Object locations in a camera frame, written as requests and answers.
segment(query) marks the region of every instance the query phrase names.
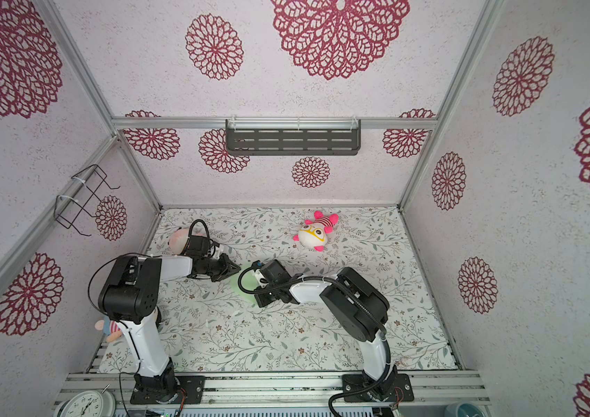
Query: floral tablecloth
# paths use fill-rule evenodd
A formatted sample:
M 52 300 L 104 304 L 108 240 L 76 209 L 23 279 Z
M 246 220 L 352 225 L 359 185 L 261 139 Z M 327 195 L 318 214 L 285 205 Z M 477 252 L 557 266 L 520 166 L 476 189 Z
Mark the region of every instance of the floral tablecloth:
M 390 302 L 386 325 L 392 358 L 401 369 L 456 369 L 448 341 L 394 207 L 322 208 L 340 221 L 323 252 L 292 236 L 313 209 L 172 209 L 156 231 L 149 254 L 168 254 L 174 230 L 201 218 L 211 237 L 230 246 L 239 265 L 277 258 L 291 274 L 335 273 L 348 265 Z M 227 280 L 180 278 L 160 286 L 161 341 L 176 371 L 357 370 L 357 342 L 323 305 L 251 304 Z M 103 373 L 135 371 L 124 338 L 110 344 Z

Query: black mounting plate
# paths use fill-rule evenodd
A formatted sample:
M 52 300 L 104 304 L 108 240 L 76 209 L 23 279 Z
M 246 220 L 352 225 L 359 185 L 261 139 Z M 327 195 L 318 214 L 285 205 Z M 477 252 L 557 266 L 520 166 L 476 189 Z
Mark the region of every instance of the black mounting plate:
M 202 394 L 205 391 L 204 376 L 178 376 L 179 384 L 186 391 L 186 400 L 183 404 L 200 404 Z M 158 404 L 153 395 L 148 395 L 144 391 L 133 391 L 130 398 L 131 404 Z M 181 403 L 181 394 L 179 394 L 172 403 Z
M 364 388 L 364 377 L 362 374 L 346 374 L 341 375 L 341 382 L 342 382 L 342 389 L 344 391 L 354 391 L 360 388 Z M 384 400 L 384 402 L 396 402 L 397 401 L 397 392 L 399 392 L 399 401 L 400 402 L 411 402 L 415 400 L 415 396 L 413 395 L 413 388 L 411 387 L 411 380 L 408 378 L 408 375 L 397 373 L 397 377 L 394 380 L 394 386 L 401 388 L 404 392 L 404 397 L 402 398 L 402 393 L 399 390 L 392 389 L 390 396 Z M 345 402 L 369 402 L 374 401 L 368 394 L 360 394 L 355 396 L 349 396 L 344 398 Z

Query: black wire hook rack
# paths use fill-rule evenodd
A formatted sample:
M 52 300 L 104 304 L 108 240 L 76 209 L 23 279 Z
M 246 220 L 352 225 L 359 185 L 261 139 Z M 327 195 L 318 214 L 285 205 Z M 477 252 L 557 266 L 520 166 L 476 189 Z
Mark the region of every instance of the black wire hook rack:
M 85 173 L 88 173 L 90 169 L 93 169 L 93 171 L 89 173 L 89 175 L 87 176 L 87 179 L 82 179 L 82 176 Z M 98 183 L 98 185 L 95 188 L 91 189 L 89 187 L 88 181 L 91 179 L 91 177 L 93 177 L 93 174 L 98 175 L 98 177 L 100 178 L 100 182 Z M 84 168 L 82 171 L 79 171 L 78 173 L 74 174 L 71 177 L 71 179 L 76 179 L 76 180 L 80 181 L 84 187 L 79 188 L 72 196 L 63 196 L 63 195 L 56 196 L 56 200 L 54 201 L 54 220 L 56 220 L 56 222 L 58 224 L 60 224 L 61 226 L 63 226 L 66 229 L 70 229 L 70 228 L 75 229 L 77 231 L 77 233 L 81 234 L 82 236 L 91 236 L 90 234 L 82 233 L 74 225 L 74 222 L 77 220 L 79 215 L 82 214 L 82 212 L 88 214 L 89 217 L 91 217 L 91 218 L 98 217 L 95 214 L 89 213 L 89 211 L 86 209 L 86 206 L 93 197 L 96 197 L 98 199 L 98 202 L 101 201 L 101 198 L 98 197 L 98 195 L 96 194 L 96 191 L 98 191 L 98 189 L 103 184 L 105 184 L 107 186 L 107 188 L 109 188 L 109 189 L 118 189 L 118 188 L 121 188 L 121 186 L 118 186 L 118 187 L 110 186 L 109 183 L 107 182 L 107 173 L 105 171 L 103 171 L 103 169 L 100 168 L 100 166 L 96 163 L 94 163 L 93 165 L 89 165 L 88 167 Z M 84 204 L 80 204 L 79 200 L 76 199 L 75 197 L 83 188 L 86 188 L 90 191 L 90 196 L 89 196 L 89 198 L 87 198 L 87 200 L 84 202 Z M 65 211 L 65 207 L 60 211 L 60 213 L 58 212 L 58 203 L 63 199 L 68 199 L 79 207 L 79 211 L 74 215 L 72 220 L 68 220 L 63 215 L 63 212 Z

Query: clock face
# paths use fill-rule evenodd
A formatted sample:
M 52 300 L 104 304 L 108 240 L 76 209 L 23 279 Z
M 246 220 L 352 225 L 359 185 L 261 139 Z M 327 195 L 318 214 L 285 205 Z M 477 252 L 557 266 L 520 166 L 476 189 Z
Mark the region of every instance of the clock face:
M 102 409 L 103 399 L 97 392 L 83 392 L 70 400 L 61 417 L 99 417 Z

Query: alarm clock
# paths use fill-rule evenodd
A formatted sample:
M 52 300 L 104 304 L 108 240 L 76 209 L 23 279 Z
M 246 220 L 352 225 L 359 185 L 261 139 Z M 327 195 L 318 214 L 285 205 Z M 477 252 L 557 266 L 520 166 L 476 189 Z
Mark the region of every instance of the alarm clock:
M 56 407 L 53 417 L 113 417 L 116 401 L 109 391 L 84 391 Z

